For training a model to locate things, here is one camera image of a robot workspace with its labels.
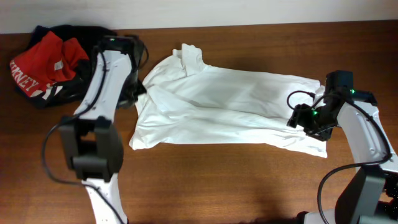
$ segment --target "red cloth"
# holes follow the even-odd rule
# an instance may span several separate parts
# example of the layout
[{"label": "red cloth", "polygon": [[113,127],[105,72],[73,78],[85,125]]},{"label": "red cloth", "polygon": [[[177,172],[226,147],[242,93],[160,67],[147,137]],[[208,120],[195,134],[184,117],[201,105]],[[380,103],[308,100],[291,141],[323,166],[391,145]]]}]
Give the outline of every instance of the red cloth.
[{"label": "red cloth", "polygon": [[46,91],[56,82],[73,79],[73,69],[81,59],[88,60],[88,56],[76,38],[62,42],[48,32],[39,43],[14,58],[10,67],[18,87],[32,96],[36,90]]}]

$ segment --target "white cloth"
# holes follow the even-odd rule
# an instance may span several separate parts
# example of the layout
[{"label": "white cloth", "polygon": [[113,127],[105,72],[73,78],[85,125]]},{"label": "white cloth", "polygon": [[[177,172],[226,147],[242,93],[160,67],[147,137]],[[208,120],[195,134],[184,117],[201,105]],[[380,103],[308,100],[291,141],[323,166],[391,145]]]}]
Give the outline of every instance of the white cloth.
[{"label": "white cloth", "polygon": [[[173,144],[266,143],[326,157],[326,142],[286,126],[295,90],[323,94],[317,80],[266,72],[245,72],[203,63],[201,50],[182,45],[143,81],[147,94],[136,103],[133,149]],[[297,93],[291,105],[312,104]]]}]

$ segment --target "wooden table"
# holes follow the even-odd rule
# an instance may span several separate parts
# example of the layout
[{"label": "wooden table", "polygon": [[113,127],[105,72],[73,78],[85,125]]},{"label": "wooden table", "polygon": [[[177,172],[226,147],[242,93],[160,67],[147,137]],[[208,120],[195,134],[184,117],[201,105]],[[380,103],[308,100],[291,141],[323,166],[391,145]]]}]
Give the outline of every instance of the wooden table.
[{"label": "wooden table", "polygon": [[[203,51],[217,67],[293,74],[325,81],[328,72],[354,72],[355,88],[372,91],[393,146],[398,145],[398,21],[279,24],[189,29],[120,30],[139,34],[150,60],[140,74],[180,49]],[[84,189],[51,182],[40,164],[45,133],[78,102],[37,110],[14,91],[7,63],[29,34],[0,35],[0,223],[93,223]],[[351,163],[344,133],[335,129],[328,159],[266,144],[171,145],[133,151],[128,146],[134,108],[116,113],[125,158],[119,186],[132,223],[237,223],[294,217],[317,210],[317,187],[332,168]],[[67,170],[60,139],[48,143],[48,160],[60,177]],[[324,208],[351,180],[354,170],[334,175],[323,190]]]}]

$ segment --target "wall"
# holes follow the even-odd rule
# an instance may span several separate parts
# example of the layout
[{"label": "wall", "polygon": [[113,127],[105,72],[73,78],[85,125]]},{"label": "wall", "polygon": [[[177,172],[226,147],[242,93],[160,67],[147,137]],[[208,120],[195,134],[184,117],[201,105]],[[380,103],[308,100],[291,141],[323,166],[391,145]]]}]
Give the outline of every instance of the wall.
[{"label": "wall", "polygon": [[36,25],[111,29],[398,19],[397,0],[4,0],[0,33]]}]

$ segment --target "white label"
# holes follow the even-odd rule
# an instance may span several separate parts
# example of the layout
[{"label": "white label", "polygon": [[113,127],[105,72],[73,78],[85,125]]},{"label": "white label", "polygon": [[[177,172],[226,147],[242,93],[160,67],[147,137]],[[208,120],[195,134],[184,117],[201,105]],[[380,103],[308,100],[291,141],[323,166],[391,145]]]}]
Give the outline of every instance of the white label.
[{"label": "white label", "polygon": [[61,59],[61,61],[54,64],[54,71],[62,69],[62,68],[63,68],[63,63],[62,63],[62,59]]}]

